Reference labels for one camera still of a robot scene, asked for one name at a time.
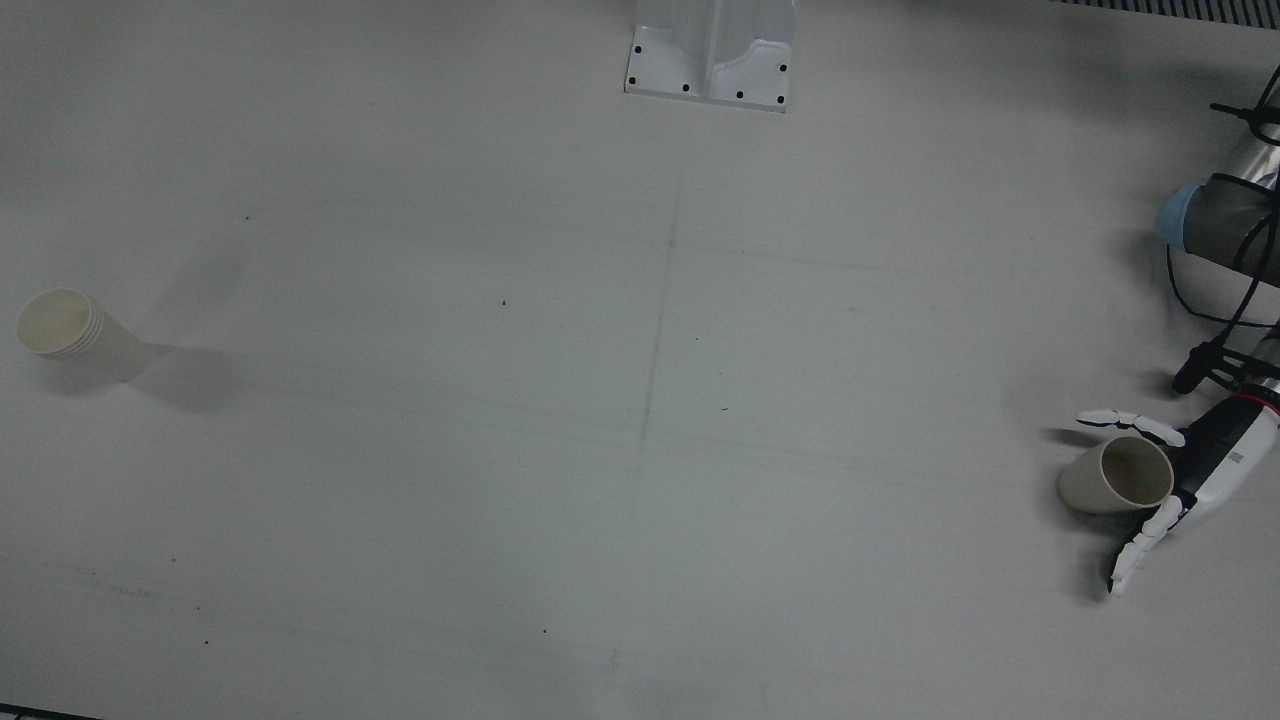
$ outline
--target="white tabletop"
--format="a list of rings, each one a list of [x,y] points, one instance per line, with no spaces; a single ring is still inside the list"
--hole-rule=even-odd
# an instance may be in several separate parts
[[[1149,227],[1277,36],[801,3],[777,115],[625,95],[631,6],[0,5],[0,310],[166,348],[0,342],[0,701],[1274,714],[1276,459],[1115,600],[1053,478],[1221,397]]]

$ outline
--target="black cable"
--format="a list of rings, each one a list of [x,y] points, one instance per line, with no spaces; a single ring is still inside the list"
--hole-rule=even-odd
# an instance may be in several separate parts
[[[1240,299],[1240,304],[1235,307],[1235,313],[1231,315],[1231,320],[1228,322],[1226,327],[1222,328],[1222,332],[1219,333],[1219,338],[1221,338],[1220,343],[1225,343],[1226,337],[1231,334],[1231,331],[1234,331],[1238,325],[1242,324],[1240,318],[1244,316],[1244,310],[1249,306],[1249,302],[1253,301],[1253,293],[1258,291],[1258,286],[1262,284],[1262,273],[1266,272],[1267,263],[1271,261],[1271,251],[1275,250],[1276,246],[1276,224],[1280,224],[1277,223],[1277,220],[1280,220],[1280,215],[1277,215],[1276,213],[1277,213],[1276,195],[1272,193],[1271,214],[1268,215],[1268,218],[1271,218],[1271,222],[1267,224],[1267,243],[1262,246],[1262,256],[1258,258],[1258,266],[1253,270],[1253,279],[1249,281],[1249,290],[1247,290],[1244,292],[1244,297]],[[1274,325],[1262,325],[1262,327],[1270,328]]]
[[[1170,247],[1167,245],[1165,246],[1165,268],[1169,270],[1169,287],[1172,288],[1174,297],[1178,299],[1178,304],[1183,306],[1183,310],[1187,310],[1188,315],[1199,318],[1202,320],[1210,320],[1212,323],[1226,324],[1226,323],[1231,322],[1231,320],[1229,320],[1226,318],[1219,318],[1217,315],[1210,315],[1208,313],[1201,313],[1198,310],[1192,309],[1192,306],[1187,302],[1187,299],[1184,299],[1183,293],[1179,292],[1179,290],[1178,290],[1178,281],[1174,278],[1174,254],[1172,254],[1172,247]],[[1235,327],[1239,327],[1239,328],[1272,328],[1275,325],[1272,325],[1270,323],[1252,323],[1249,320],[1236,320]]]
[[[1280,82],[1280,65],[1276,65],[1276,69],[1271,73],[1271,79],[1268,79],[1267,86],[1262,88],[1262,95],[1258,97],[1258,102],[1257,105],[1253,106],[1253,110],[1233,113],[1239,118],[1244,118],[1249,123],[1249,131],[1253,133],[1254,137],[1270,145],[1280,145],[1280,142],[1265,136],[1262,133],[1261,126],[1256,124],[1257,120],[1254,120],[1253,117],[1266,108],[1267,99],[1271,97],[1271,91],[1275,90],[1276,82]],[[1231,110],[1230,108],[1222,108],[1216,105],[1211,105],[1211,108],[1216,110]],[[1267,196],[1267,200],[1271,204],[1271,211],[1267,213],[1261,220],[1258,220],[1257,224],[1249,228],[1248,233],[1245,233],[1244,238],[1240,241],[1240,247],[1235,252],[1235,259],[1231,263],[1233,269],[1239,272],[1240,265],[1243,265],[1244,263],[1245,252],[1248,252],[1248,249],[1253,245],[1253,241],[1254,238],[1257,238],[1258,233],[1262,232],[1262,228],[1266,227],[1267,241],[1262,246],[1262,256],[1258,258],[1258,264],[1253,269],[1253,275],[1249,279],[1249,290],[1244,292],[1244,297],[1242,297],[1240,304],[1235,306],[1235,313],[1231,314],[1230,319],[1219,318],[1216,315],[1199,313],[1192,309],[1192,306],[1187,302],[1187,299],[1184,299],[1183,293],[1179,292],[1178,290],[1178,279],[1174,277],[1172,249],[1170,246],[1165,246],[1165,268],[1169,270],[1169,287],[1174,291],[1174,297],[1178,299],[1178,304],[1183,306],[1183,310],[1187,310],[1187,313],[1189,313],[1196,318],[1201,318],[1203,320],[1211,320],[1215,323],[1222,323],[1224,325],[1226,325],[1222,328],[1221,332],[1219,332],[1217,337],[1215,337],[1211,341],[1213,345],[1217,345],[1219,347],[1224,347],[1226,345],[1226,338],[1231,334],[1231,331],[1234,331],[1235,328],[1261,328],[1261,329],[1280,328],[1280,323],[1270,324],[1270,323],[1251,323],[1247,320],[1242,320],[1242,318],[1244,316],[1244,311],[1249,306],[1249,302],[1253,301],[1253,295],[1258,291],[1258,286],[1262,283],[1262,275],[1266,273],[1267,264],[1271,261],[1271,254],[1275,250],[1276,225],[1280,225],[1280,190],[1265,188],[1262,186],[1257,186],[1254,183],[1247,183],[1244,181],[1240,181],[1239,178],[1233,178],[1233,177],[1224,176],[1222,179],[1230,179],[1233,182],[1238,182],[1239,184],[1244,184],[1251,190],[1262,192]]]

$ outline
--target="metal mount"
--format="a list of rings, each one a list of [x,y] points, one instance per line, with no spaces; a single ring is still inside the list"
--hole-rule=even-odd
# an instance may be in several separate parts
[[[640,0],[626,92],[783,113],[792,0]]]

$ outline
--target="paper cup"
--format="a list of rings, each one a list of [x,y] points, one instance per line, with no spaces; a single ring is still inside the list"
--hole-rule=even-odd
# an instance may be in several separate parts
[[[1057,477],[1062,502],[1084,512],[1155,507],[1174,491],[1174,468],[1156,443],[1139,437],[1108,439]]]
[[[49,360],[68,360],[119,380],[133,378],[151,351],[92,297],[56,288],[38,295],[18,315],[18,342]]]

